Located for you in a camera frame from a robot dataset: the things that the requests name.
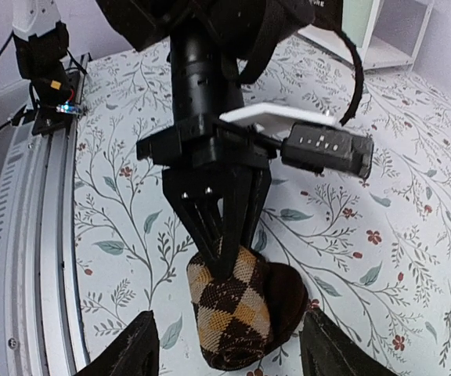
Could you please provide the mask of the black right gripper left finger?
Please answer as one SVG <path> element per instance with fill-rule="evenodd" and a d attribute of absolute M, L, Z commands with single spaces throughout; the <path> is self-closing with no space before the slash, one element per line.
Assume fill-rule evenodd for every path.
<path fill-rule="evenodd" d="M 152 311 L 141 312 L 76 376 L 158 376 L 160 342 Z"/>

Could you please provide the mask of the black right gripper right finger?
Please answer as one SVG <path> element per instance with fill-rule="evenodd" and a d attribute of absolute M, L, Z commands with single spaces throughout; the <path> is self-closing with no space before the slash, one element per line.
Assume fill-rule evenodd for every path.
<path fill-rule="evenodd" d="M 355 344 L 321 309 L 305 314 L 300 345 L 304 375 L 394 374 Z"/>

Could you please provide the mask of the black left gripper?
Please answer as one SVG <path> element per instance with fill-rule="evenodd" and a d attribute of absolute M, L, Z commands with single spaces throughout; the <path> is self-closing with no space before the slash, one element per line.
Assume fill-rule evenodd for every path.
<path fill-rule="evenodd" d="M 254 129 L 200 114 L 137 141 L 136 157 L 163 168 L 163 193 L 214 276 L 228 279 L 241 247 L 250 248 L 279 145 Z M 211 177 L 219 176 L 222 218 Z"/>

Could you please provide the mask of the brown tan argyle sock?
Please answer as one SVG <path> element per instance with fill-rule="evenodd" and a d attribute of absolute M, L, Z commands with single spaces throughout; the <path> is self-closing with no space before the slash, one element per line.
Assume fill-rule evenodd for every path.
<path fill-rule="evenodd" d="M 211 275 L 200 254 L 186 267 L 200 349 L 207 365 L 236 371 L 290 340 L 308 291 L 292 266 L 240 247 L 230 278 Z"/>

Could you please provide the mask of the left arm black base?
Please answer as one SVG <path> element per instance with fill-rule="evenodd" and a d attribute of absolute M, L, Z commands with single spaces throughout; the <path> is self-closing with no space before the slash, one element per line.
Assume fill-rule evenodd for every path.
<path fill-rule="evenodd" d="M 80 107 L 81 78 L 87 74 L 68 51 L 69 33 L 59 21 L 42 36 L 13 37 L 20 75 L 28 80 L 34 116 L 32 134 L 50 135 L 68 129 L 84 113 Z"/>

